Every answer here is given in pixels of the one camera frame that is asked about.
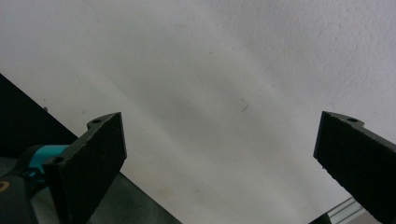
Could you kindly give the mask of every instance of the white surface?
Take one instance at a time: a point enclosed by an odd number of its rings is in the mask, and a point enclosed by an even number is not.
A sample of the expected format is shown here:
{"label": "white surface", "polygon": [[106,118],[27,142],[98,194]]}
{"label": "white surface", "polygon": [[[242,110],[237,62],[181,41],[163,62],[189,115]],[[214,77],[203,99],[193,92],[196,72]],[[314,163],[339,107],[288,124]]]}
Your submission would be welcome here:
{"label": "white surface", "polygon": [[183,223],[307,223],[347,198],[312,157],[322,110],[396,139],[395,11],[7,0],[0,71],[76,134],[121,111],[122,171]]}

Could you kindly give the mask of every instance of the small black mark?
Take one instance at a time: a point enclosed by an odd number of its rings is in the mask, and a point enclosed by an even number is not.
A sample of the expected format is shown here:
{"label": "small black mark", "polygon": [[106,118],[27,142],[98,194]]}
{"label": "small black mark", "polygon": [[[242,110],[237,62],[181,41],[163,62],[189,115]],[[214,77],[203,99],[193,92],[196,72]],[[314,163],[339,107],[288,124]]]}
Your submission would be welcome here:
{"label": "small black mark", "polygon": [[248,109],[248,103],[247,103],[244,99],[242,99],[242,98],[241,98],[241,100],[242,100],[245,104],[247,104],[247,106],[245,106],[245,108],[242,110],[242,112],[244,112],[246,109]]}

